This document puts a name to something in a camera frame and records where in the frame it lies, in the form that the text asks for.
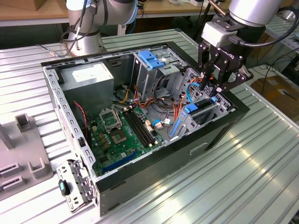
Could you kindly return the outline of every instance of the white sticker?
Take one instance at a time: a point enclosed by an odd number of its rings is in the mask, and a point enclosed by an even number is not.
[[[164,123],[166,123],[166,124],[170,124],[170,119],[166,118],[166,119],[164,120]]]
[[[112,78],[111,73],[103,63],[95,64],[90,68],[73,71],[72,74],[77,83],[93,78],[99,79],[99,81],[104,81],[108,78]]]

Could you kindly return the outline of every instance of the blue pcie slot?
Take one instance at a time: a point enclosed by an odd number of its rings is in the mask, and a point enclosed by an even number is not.
[[[109,170],[111,170],[111,169],[114,169],[114,168],[116,168],[116,167],[119,167],[119,166],[121,166],[122,164],[124,164],[124,163],[126,163],[126,162],[132,160],[132,159],[135,157],[135,155],[137,154],[137,152],[138,152],[138,151],[136,151],[136,152],[132,153],[131,155],[128,155],[127,157],[125,157],[125,158],[123,158],[123,159],[121,159],[121,160],[119,160],[119,161],[117,161],[117,162],[115,162],[115,163],[113,163],[113,164],[111,164],[111,165],[109,165],[109,166],[103,168],[103,169],[102,169],[103,172],[107,172],[107,171],[109,171]]]

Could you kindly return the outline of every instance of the wooden table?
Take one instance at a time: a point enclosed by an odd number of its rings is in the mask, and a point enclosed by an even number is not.
[[[221,7],[228,9],[230,0],[223,3]],[[168,0],[161,2],[148,1],[144,4],[143,18],[173,17],[199,15],[200,7],[190,3],[179,5],[171,4]],[[64,0],[47,0],[37,11],[28,11],[25,9],[7,7],[0,5],[0,27],[37,25],[37,24],[55,24],[69,22],[67,8]]]

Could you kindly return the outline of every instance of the ram slot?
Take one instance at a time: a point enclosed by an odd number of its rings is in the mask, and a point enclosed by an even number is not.
[[[155,142],[133,111],[124,112],[123,116],[145,148]]]

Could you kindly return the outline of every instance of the desk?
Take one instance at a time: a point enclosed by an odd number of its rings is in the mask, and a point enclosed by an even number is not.
[[[173,29],[103,38],[108,51],[166,41],[174,41],[197,60],[197,44]],[[59,43],[46,47],[65,53]],[[21,113],[33,116],[55,171],[72,158],[40,66],[56,58],[37,46],[0,50],[0,58],[0,123]],[[232,92],[250,111],[215,147],[103,217],[93,204],[71,214],[54,174],[1,201],[0,220],[14,224],[288,223],[299,209],[299,127],[247,85]]]
[[[36,12],[25,9],[7,7],[0,5],[0,27],[68,23],[67,8],[63,2],[58,0],[47,0]],[[222,5],[228,9],[230,0]],[[172,17],[199,15],[200,7],[190,3],[173,5],[168,0],[162,2],[148,1],[144,5],[144,18],[154,17]],[[141,17],[141,11],[138,12],[138,18]]]

